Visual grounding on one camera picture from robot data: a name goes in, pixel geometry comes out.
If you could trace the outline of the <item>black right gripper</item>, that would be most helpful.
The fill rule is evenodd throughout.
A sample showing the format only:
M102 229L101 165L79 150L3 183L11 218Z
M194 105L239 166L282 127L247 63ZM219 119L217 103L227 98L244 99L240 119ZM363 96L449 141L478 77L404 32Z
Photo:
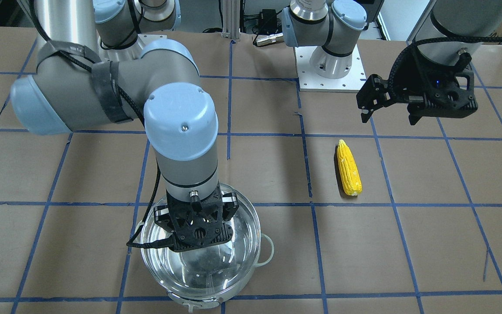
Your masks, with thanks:
M238 209L235 192L223 193L219 186L207 198L201 199L193 191L189 201L180 201L166 193L168 213L155 213L155 225L170 236L153 242L155 249L169 248L173 252L187 252L231 241L234 229L229 225Z

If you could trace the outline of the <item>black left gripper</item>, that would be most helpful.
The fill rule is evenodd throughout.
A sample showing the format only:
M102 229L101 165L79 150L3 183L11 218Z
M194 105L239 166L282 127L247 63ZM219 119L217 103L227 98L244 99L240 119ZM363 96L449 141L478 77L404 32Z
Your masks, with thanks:
M361 122L394 103L406 103L411 125L422 117L462 119L478 110L471 54L461 49L452 65L441 65L411 44L396 59L388 81L369 75L356 95Z

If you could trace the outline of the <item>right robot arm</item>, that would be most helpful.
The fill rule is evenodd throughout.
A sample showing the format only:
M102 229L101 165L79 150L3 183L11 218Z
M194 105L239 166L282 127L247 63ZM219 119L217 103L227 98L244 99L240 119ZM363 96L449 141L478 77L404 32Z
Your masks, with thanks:
M146 42L137 57L102 59L135 47L141 20L175 26L177 4L170 0L29 1L29 12L43 42L36 74L10 89L18 121L30 133L72 133L108 123L139 119L155 150L157 178L166 185L167 213L154 223L170 236L137 244L139 225L127 245L169 248L173 252L225 244L238 209L235 194L223 195L217 175L218 118L211 96L189 50L169 38Z

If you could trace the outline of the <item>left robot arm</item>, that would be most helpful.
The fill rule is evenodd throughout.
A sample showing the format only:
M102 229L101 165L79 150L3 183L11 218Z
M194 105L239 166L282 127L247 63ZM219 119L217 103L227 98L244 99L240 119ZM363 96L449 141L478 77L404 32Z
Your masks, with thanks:
M289 47L315 47L311 62L321 77L347 74L353 48L371 21L362 2L293 0L282 10ZM413 41L397 56L388 79L371 74L356 95L361 120L396 103L415 125L423 117L462 119L478 109L472 55L502 21L502 0L438 0Z

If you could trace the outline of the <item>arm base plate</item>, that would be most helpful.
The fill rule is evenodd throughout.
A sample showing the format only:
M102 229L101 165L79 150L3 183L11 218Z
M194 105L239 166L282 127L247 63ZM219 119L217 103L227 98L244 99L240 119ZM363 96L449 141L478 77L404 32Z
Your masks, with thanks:
M152 41L159 40L160 38L168 38L165 34L137 34L137 38L131 42L120 44L116 48L106 46L99 39L98 54L103 61L111 60L113 62L137 60L141 57L142 50Z
M357 93L366 82L357 46L342 58L327 54L321 46L296 47L294 51L301 91Z

